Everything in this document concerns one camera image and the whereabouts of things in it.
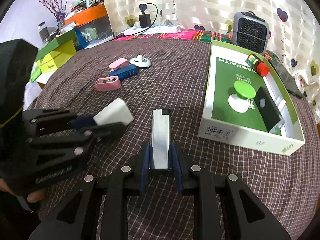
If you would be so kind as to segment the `person's hand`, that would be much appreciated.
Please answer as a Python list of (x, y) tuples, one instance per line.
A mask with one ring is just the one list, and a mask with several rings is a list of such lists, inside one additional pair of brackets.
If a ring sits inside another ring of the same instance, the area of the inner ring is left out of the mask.
[[(16, 196), (16, 194), (10, 189), (10, 187), (8, 187), (3, 178), (0, 179), (0, 190), (3, 192), (8, 192), (13, 196)], [(46, 191), (46, 189), (41, 189), (28, 194), (27, 201), (29, 203), (36, 203), (41, 201), (45, 197)]]

